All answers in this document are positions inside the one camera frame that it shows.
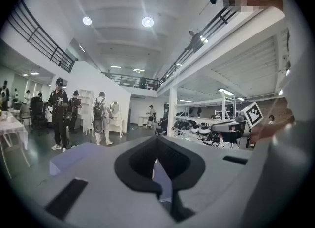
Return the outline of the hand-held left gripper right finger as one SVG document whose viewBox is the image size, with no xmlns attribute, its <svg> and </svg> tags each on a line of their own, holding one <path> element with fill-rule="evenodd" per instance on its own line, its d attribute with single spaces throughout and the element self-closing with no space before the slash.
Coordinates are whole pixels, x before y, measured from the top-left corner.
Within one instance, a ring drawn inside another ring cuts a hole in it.
<svg viewBox="0 0 315 228">
<path fill-rule="evenodd" d="M 157 138 L 157 158 L 170 180 L 171 203 L 159 228 L 245 228 L 247 198 L 237 183 L 250 156 L 178 139 Z"/>
</svg>

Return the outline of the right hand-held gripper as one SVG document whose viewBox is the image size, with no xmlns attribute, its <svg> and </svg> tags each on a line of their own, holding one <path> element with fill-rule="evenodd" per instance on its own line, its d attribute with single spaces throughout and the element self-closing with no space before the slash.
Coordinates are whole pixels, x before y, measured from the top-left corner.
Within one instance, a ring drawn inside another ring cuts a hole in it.
<svg viewBox="0 0 315 228">
<path fill-rule="evenodd" d="M 254 126 L 263 120 L 263 115 L 256 102 L 236 112 L 233 121 L 211 125 L 211 131 L 222 132 L 225 142 L 233 144 L 249 144 L 250 134 Z"/>
</svg>

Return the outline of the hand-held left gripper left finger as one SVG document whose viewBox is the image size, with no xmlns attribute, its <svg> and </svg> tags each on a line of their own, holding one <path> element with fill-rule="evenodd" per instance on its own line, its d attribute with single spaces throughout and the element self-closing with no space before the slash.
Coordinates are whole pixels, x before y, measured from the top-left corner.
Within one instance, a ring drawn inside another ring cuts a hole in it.
<svg viewBox="0 0 315 228">
<path fill-rule="evenodd" d="M 142 137 L 117 146 L 99 146 L 39 187 L 35 202 L 45 207 L 73 178 L 88 184 L 65 218 L 76 228 L 168 228 L 172 218 L 154 193 L 136 192 L 116 176 L 114 162 L 123 152 L 148 140 Z"/>
</svg>

